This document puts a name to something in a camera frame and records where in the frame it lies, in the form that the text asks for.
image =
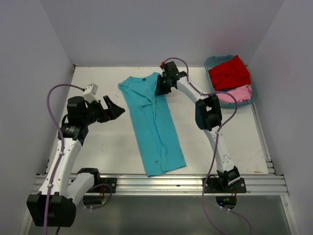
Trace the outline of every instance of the cable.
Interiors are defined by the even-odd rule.
[[[104,207],[104,206],[110,201],[110,199],[111,199],[111,197],[112,197],[112,193],[113,193],[113,189],[112,189],[111,185],[108,185],[108,184],[98,184],[98,185],[96,185],[96,186],[93,186],[93,187],[92,187],[91,189],[89,189],[89,190],[93,190],[93,189],[95,189],[95,188],[102,187],[102,186],[107,186],[107,187],[110,189],[110,195],[109,195],[109,198],[107,199],[107,201],[106,201],[104,204],[101,204],[100,206],[97,206],[97,207],[87,207],[87,208],[89,208],[89,209],[91,209],[91,210],[96,210],[96,209],[99,209],[99,208],[101,208],[101,207]]]
[[[186,69],[187,69],[187,73],[186,73],[186,79],[187,79],[187,82],[188,84],[200,95],[204,95],[204,96],[209,96],[209,95],[213,95],[213,94],[226,94],[226,95],[229,95],[234,101],[235,101],[235,110],[233,112],[233,114],[225,121],[223,122],[223,124],[218,128],[217,132],[216,132],[216,142],[215,142],[215,147],[214,147],[214,153],[213,153],[213,159],[212,159],[212,163],[211,163],[211,166],[210,166],[210,169],[209,169],[209,172],[204,180],[204,183],[203,183],[203,189],[202,189],[202,207],[203,207],[203,211],[205,213],[205,216],[207,217],[207,219],[210,221],[210,223],[213,225],[213,227],[218,230],[220,233],[224,234],[224,235],[227,235],[223,230],[221,230],[212,220],[212,218],[210,217],[209,213],[207,212],[206,210],[206,207],[205,207],[205,200],[204,200],[204,191],[205,191],[205,184],[208,180],[208,178],[210,177],[210,173],[212,171],[212,168],[213,168],[213,164],[214,164],[214,161],[215,161],[215,157],[216,157],[216,152],[217,152],[217,146],[218,146],[218,141],[219,141],[219,131],[221,130],[221,128],[223,126],[225,126],[226,123],[228,123],[234,116],[235,114],[237,113],[237,110],[238,110],[238,102],[236,100],[236,98],[230,94],[230,93],[227,93],[227,92],[212,92],[212,93],[202,93],[200,90],[197,89],[197,87],[195,87],[192,82],[190,81],[189,79],[189,67],[187,65],[187,63],[180,59],[180,58],[177,58],[177,57],[171,57],[171,58],[168,58],[166,60],[164,60],[164,62],[168,61],[168,60],[179,60],[181,62],[183,62],[186,66]],[[252,235],[253,234],[253,228],[252,228],[252,225],[250,223],[250,221],[248,220],[248,218],[246,218],[244,215],[240,214],[239,212],[236,212],[236,211],[233,211],[233,210],[230,210],[232,213],[240,216],[241,218],[243,218],[249,225],[249,228],[250,228],[250,232],[249,232],[249,235]]]
[[[61,158],[63,156],[63,150],[64,150],[64,137],[63,137],[63,134],[62,134],[62,131],[61,131],[61,128],[59,127],[59,123],[58,121],[55,119],[52,111],[51,111],[51,107],[50,107],[50,95],[51,93],[53,92],[54,89],[58,88],[58,87],[63,87],[63,86],[67,86],[67,87],[74,87],[74,88],[77,88],[77,89],[80,89],[82,91],[84,91],[85,89],[81,88],[81,87],[78,87],[78,86],[74,86],[74,85],[71,85],[71,84],[59,84],[59,85],[56,85],[54,87],[52,87],[50,89],[50,91],[48,92],[48,95],[47,95],[47,100],[46,100],[46,103],[47,103],[47,108],[48,108],[48,112],[50,114],[50,117],[54,123],[54,125],[56,126],[56,128],[58,129],[58,132],[59,132],[59,135],[60,135],[60,139],[61,139],[61,152],[59,154],[59,157],[58,157],[58,160],[52,170],[52,174],[51,174],[51,177],[49,179],[49,184],[52,185],[53,183],[53,179],[54,179],[54,175],[57,171],[57,168],[58,168],[58,165],[61,161]],[[48,191],[47,191],[47,196],[46,196],[46,201],[45,201],[45,214],[44,214],[44,233],[45,235],[48,234],[48,209],[49,209],[49,200],[50,200],[50,194],[51,194],[51,187],[48,187]]]

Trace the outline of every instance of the blue cloth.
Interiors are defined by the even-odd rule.
[[[129,77],[118,84],[128,108],[148,177],[186,166],[164,95],[155,95],[157,76]]]

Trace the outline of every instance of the gray wall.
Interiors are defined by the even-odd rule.
[[[71,77],[71,63],[40,2],[0,1],[0,234],[19,231],[55,138],[47,92]],[[51,101],[58,118],[67,96],[61,90]]]
[[[313,1],[285,0],[249,64],[269,152],[304,235],[313,233],[312,9]]]
[[[252,58],[283,0],[41,0],[63,48],[84,66],[155,66],[171,56]]]

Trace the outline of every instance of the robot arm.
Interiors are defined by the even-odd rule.
[[[197,126],[204,131],[214,150],[217,130],[222,123],[222,113],[218,97],[215,94],[209,96],[201,95],[204,92],[194,84],[191,86],[190,77],[187,79],[185,72],[179,72],[174,62],[162,64],[161,68],[163,73],[158,76],[155,94],[168,94],[171,92],[172,87],[186,94],[195,104]],[[233,183],[240,180],[240,174],[230,157],[221,131],[219,132],[217,145],[216,164],[219,184],[223,189],[230,188]]]
[[[64,137],[63,156],[58,162],[61,151],[61,138],[58,137],[57,150],[51,170],[37,194],[27,199],[27,207],[36,226],[44,225],[45,201],[51,188],[48,206],[48,226],[70,227],[76,216],[76,206],[84,194],[100,183],[100,173],[95,168],[81,169],[74,182],[68,187],[69,178],[88,134],[88,126],[95,122],[107,122],[118,118],[125,110],[115,105],[107,96],[103,99],[107,109],[103,109],[95,98],[97,86],[91,84],[84,90],[83,96],[75,96],[67,101],[68,114],[62,120],[61,131]],[[56,167],[52,185],[49,183],[53,169]]]

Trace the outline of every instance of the white table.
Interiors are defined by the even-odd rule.
[[[73,85],[86,87],[90,83],[95,83],[98,85],[97,97],[102,100],[102,105],[105,104],[102,96],[108,95],[126,112],[117,120],[89,126],[89,133],[77,156],[72,173],[77,173],[83,167],[98,168],[101,174],[145,173],[129,110],[117,84],[129,76],[145,77],[155,71],[161,72],[158,67],[76,68]],[[210,91],[204,68],[190,68],[189,75],[200,88],[206,92]],[[68,97],[81,94],[78,89],[71,88]],[[167,174],[206,174],[212,161],[213,151],[206,135],[195,123],[194,104],[175,88],[167,95],[167,101],[187,163],[186,167]],[[232,109],[222,109],[223,120],[225,121],[232,112]],[[241,174],[268,174],[265,153],[251,106],[239,108],[236,116],[224,127],[223,132],[229,153]],[[213,167],[212,173],[216,173],[216,166]]]

